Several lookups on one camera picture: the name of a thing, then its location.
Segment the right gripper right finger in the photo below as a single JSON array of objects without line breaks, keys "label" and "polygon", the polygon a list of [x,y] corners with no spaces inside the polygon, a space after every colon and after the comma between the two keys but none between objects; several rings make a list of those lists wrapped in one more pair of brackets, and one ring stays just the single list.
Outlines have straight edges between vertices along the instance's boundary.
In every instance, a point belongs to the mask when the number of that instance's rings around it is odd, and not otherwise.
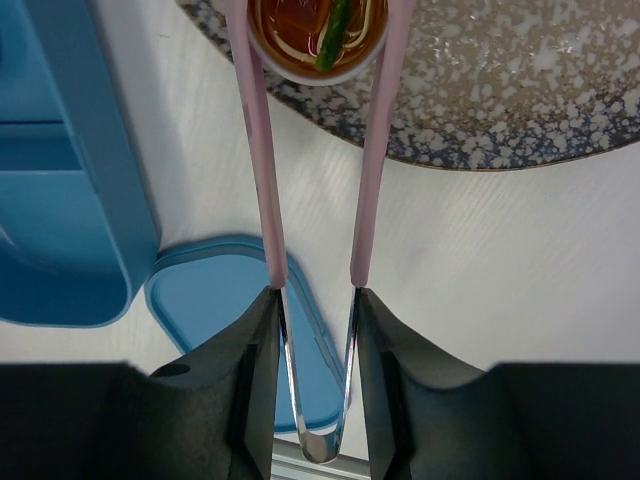
[{"label": "right gripper right finger", "polygon": [[357,346],[375,479],[635,479],[639,368],[477,369],[357,293]]}]

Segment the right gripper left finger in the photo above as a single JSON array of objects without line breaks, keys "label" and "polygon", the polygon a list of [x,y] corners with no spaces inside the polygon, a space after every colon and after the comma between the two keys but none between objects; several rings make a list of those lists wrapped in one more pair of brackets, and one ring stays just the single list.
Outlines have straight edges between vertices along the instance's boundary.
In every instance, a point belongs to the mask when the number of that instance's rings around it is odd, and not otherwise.
[{"label": "right gripper left finger", "polygon": [[125,363],[5,364],[5,479],[266,479],[271,473],[278,302],[152,374]]}]

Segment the blue lunch box lid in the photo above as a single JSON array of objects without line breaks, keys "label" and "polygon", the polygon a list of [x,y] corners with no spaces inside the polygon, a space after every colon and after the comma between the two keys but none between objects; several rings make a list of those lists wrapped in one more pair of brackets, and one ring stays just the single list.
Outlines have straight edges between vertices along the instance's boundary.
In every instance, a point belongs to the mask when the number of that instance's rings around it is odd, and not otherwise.
[{"label": "blue lunch box lid", "polygon": [[[343,406],[344,368],[303,269],[288,259],[286,297],[306,425],[334,425]],[[224,235],[160,255],[145,283],[146,303],[182,353],[236,321],[269,284],[263,241]]]}]

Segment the blue lunch box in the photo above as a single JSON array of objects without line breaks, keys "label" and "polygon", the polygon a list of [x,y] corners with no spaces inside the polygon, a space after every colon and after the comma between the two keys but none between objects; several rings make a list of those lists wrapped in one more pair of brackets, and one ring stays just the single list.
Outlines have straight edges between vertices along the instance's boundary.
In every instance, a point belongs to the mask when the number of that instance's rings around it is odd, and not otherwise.
[{"label": "blue lunch box", "polygon": [[158,236],[85,1],[1,5],[1,317],[120,318]]}]

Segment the pink handled metal tongs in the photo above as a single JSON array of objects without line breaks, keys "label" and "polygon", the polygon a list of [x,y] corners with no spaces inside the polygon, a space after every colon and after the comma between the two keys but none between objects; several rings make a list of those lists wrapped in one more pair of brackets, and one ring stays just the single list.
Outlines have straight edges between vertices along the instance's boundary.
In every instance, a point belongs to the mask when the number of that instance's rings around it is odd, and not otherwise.
[{"label": "pink handled metal tongs", "polygon": [[387,36],[376,61],[354,224],[350,264],[354,291],[345,348],[343,407],[334,430],[317,434],[307,428],[299,399],[294,336],[285,293],[288,262],[264,74],[259,56],[250,45],[247,2],[229,1],[226,4],[226,22],[249,142],[269,280],[276,293],[295,427],[304,457],[316,464],[334,461],[342,446],[351,400],[359,302],[369,277],[383,164],[414,8],[412,1],[388,4]]}]

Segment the small noodle soup cup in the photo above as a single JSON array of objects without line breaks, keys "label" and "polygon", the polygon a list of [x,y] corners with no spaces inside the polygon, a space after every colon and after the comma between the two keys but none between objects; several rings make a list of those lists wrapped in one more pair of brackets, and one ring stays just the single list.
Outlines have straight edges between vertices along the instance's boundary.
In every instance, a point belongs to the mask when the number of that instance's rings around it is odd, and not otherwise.
[{"label": "small noodle soup cup", "polygon": [[251,46],[283,78],[330,86],[353,78],[380,53],[388,3],[378,0],[250,1]]}]

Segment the speckled round plate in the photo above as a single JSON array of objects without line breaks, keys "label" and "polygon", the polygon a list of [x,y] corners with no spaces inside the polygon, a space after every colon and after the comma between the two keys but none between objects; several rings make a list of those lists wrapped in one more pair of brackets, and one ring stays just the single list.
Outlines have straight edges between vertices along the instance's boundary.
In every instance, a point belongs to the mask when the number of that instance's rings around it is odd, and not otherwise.
[{"label": "speckled round plate", "polygon": [[522,169],[639,139],[635,1],[420,1],[388,155]]}]

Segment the aluminium front rail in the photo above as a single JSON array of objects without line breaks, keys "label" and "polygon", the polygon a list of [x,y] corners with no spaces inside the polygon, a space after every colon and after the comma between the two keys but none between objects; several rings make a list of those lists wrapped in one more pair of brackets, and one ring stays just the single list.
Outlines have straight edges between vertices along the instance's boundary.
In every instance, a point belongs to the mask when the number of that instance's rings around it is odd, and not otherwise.
[{"label": "aluminium front rail", "polygon": [[304,458],[299,445],[280,439],[273,443],[272,479],[370,479],[369,463],[365,460],[339,455],[325,464]]}]

